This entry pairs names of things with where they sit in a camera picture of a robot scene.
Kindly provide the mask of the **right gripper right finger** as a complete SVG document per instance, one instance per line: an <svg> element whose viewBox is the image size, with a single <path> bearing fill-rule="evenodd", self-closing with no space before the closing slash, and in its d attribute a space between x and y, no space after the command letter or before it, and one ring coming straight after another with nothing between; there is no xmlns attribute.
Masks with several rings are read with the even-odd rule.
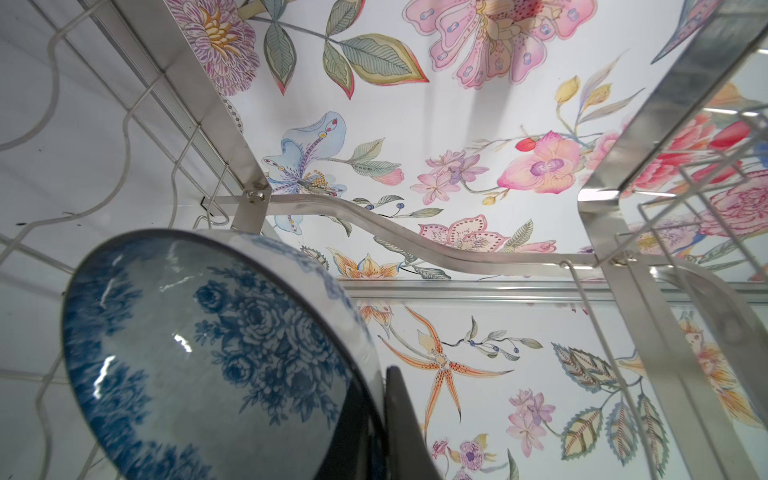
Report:
<svg viewBox="0 0 768 480"><path fill-rule="evenodd" d="M390 478L397 480L439 480L441 478L427 450L401 370L386 371L385 421Z"/></svg>

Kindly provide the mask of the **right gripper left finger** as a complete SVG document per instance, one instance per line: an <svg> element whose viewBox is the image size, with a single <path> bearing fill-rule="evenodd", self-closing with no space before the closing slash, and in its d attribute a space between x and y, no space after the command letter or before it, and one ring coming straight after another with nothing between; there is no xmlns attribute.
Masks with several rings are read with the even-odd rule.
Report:
<svg viewBox="0 0 768 480"><path fill-rule="evenodd" d="M383 479L384 453L373 409L351 383L316 480Z"/></svg>

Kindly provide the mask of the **blue floral bowl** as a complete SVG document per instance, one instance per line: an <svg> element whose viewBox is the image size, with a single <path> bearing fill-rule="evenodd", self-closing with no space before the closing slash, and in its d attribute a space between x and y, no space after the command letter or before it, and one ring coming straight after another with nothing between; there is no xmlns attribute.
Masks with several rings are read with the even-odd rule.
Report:
<svg viewBox="0 0 768 480"><path fill-rule="evenodd" d="M119 235L77 267L61 333L80 410L125 479L315 479L351 383L388 477L368 327L328 269L288 245Z"/></svg>

